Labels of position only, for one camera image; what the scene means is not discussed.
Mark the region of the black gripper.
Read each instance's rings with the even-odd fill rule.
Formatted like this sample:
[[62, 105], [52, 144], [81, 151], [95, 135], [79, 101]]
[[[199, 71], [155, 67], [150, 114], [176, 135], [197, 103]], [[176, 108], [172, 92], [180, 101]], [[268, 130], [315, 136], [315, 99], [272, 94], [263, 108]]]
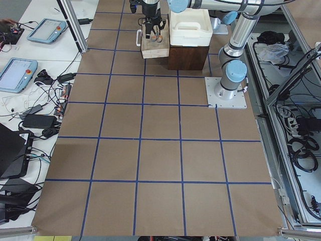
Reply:
[[[141, 6], [142, 6], [142, 13], [148, 17], [155, 17], [158, 12], [158, 3], [159, 0], [142, 0]], [[142, 17], [138, 19], [138, 25], [142, 26], [146, 22], [146, 18]]]
[[153, 29], [153, 25], [158, 25], [159, 30], [163, 30], [166, 26], [166, 20], [162, 20], [162, 16], [161, 16], [161, 10], [158, 9], [156, 12], [156, 15], [151, 17], [146, 17], [145, 18], [145, 37], [147, 39], [150, 38], [152, 29]]

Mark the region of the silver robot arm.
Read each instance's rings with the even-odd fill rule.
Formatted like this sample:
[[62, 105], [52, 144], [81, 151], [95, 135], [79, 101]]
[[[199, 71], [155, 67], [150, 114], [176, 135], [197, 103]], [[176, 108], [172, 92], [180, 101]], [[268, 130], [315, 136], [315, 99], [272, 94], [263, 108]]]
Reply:
[[214, 87], [215, 95], [222, 100], [231, 100], [238, 92], [240, 83], [247, 74], [246, 65], [239, 60], [243, 49], [259, 18], [268, 15], [280, 6], [292, 1], [168, 1], [170, 10], [182, 13], [186, 9], [235, 11], [240, 13], [229, 42], [220, 49], [219, 60], [223, 76]]

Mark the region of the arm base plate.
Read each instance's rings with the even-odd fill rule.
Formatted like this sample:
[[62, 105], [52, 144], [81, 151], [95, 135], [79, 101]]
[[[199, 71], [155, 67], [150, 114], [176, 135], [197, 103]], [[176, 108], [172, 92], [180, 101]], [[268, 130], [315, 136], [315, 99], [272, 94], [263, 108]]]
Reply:
[[229, 31], [227, 28], [227, 25], [225, 24], [220, 24], [215, 26], [213, 29], [213, 35], [228, 35]]
[[246, 109], [247, 104], [242, 84], [236, 90], [221, 86], [221, 77], [205, 77], [208, 108]]

